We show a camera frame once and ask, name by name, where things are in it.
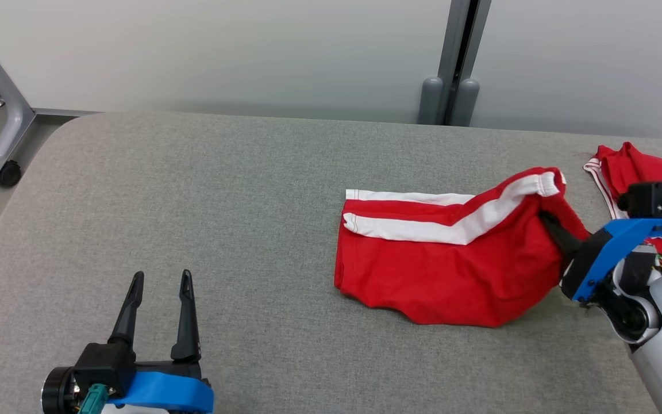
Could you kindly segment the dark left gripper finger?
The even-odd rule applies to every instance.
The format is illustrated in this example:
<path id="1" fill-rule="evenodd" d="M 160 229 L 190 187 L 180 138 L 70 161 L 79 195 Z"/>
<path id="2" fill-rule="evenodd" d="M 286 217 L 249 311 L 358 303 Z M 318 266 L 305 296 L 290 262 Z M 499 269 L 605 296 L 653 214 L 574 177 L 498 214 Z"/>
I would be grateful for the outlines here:
<path id="1" fill-rule="evenodd" d="M 182 270 L 179 299 L 181 301 L 176 343 L 171 349 L 174 362 L 197 363 L 201 359 L 199 325 L 195 312 L 195 291 L 192 273 Z"/>
<path id="2" fill-rule="evenodd" d="M 112 333 L 107 340 L 108 343 L 125 343 L 128 347 L 132 346 L 137 310 L 143 299 L 144 281 L 144 273 L 137 271 L 132 278 Z"/>

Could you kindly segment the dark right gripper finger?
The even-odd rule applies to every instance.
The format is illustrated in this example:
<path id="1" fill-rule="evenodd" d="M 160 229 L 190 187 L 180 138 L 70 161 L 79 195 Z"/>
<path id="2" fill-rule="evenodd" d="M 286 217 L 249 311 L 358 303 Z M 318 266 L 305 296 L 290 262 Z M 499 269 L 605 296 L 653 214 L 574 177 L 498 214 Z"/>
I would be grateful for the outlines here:
<path id="1" fill-rule="evenodd" d="M 555 214 L 541 210 L 539 219 L 549 233 L 550 239 L 563 254 L 563 259 L 573 260 L 580 251 L 582 241 L 567 230 Z"/>

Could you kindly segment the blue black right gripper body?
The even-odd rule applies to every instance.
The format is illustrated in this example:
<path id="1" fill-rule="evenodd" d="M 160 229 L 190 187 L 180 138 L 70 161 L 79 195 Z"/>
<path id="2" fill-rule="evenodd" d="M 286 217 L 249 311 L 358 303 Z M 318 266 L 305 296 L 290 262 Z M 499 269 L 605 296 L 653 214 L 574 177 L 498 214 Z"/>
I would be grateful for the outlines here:
<path id="1" fill-rule="evenodd" d="M 616 219 L 582 241 L 573 260 L 560 269 L 560 290 L 571 301 L 592 302 L 597 286 L 617 264 L 652 236 L 662 236 L 662 219 Z"/>

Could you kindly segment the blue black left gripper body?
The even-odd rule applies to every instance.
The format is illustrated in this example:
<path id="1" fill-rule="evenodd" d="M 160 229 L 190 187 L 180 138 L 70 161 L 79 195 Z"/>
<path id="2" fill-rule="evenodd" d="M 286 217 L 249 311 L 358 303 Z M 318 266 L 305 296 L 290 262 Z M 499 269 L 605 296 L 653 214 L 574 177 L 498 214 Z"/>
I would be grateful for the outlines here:
<path id="1" fill-rule="evenodd" d="M 199 362 L 142 362 L 136 370 L 126 395 L 111 397 L 108 404 L 162 409 L 169 414 L 214 413 L 214 390 L 202 375 Z"/>

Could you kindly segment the red Bulls jersey white sleeves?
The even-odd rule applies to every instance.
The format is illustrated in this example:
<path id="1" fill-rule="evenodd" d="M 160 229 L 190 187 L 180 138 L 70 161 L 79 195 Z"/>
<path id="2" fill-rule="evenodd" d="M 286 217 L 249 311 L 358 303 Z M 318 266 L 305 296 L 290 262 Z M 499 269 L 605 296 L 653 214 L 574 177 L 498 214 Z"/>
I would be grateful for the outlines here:
<path id="1" fill-rule="evenodd" d="M 630 142 L 623 143 L 617 151 L 599 146 L 583 170 L 594 179 L 612 219 L 628 217 L 617 205 L 618 196 L 625 193 L 628 186 L 637 182 L 662 182 L 662 158 L 644 154 Z M 651 243 L 662 254 L 662 238 L 653 238 Z"/>

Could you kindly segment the red shorts with white stripe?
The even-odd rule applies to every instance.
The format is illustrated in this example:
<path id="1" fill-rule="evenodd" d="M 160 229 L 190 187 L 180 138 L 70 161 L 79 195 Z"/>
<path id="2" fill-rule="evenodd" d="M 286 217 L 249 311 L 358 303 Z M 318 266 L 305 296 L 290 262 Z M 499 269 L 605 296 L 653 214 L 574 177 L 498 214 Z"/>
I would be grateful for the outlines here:
<path id="1" fill-rule="evenodd" d="M 541 222 L 589 232 L 565 176 L 533 167 L 477 195 L 347 189 L 334 286 L 418 324 L 501 327 L 560 281 L 564 255 Z"/>

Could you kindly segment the grey partition leg with caster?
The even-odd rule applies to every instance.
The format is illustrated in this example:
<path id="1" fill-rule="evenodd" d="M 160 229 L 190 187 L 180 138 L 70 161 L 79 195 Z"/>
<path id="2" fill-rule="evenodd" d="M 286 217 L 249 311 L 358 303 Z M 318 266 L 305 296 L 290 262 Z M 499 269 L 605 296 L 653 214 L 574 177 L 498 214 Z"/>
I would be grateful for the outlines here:
<path id="1" fill-rule="evenodd" d="M 11 158 L 35 120 L 36 113 L 0 64 L 0 108 L 7 118 L 0 132 L 0 187 L 14 187 L 22 178 L 22 167 Z"/>

